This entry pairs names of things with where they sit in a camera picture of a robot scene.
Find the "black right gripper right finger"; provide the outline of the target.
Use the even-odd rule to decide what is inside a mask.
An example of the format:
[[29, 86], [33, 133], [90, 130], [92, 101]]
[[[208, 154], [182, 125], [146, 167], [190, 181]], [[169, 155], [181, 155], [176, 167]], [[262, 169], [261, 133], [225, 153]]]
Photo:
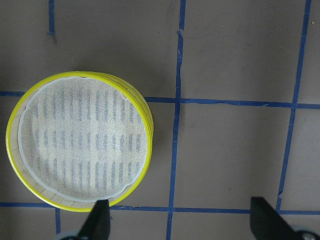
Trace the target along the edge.
[[250, 230], [256, 240], [301, 239], [263, 197], [250, 199]]

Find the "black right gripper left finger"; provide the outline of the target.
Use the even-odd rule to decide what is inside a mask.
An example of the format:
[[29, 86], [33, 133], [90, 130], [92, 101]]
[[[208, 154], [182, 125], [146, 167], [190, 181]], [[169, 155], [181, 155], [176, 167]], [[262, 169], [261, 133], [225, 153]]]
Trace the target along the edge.
[[109, 201], [98, 200], [77, 233], [78, 240], [108, 240], [111, 232]]

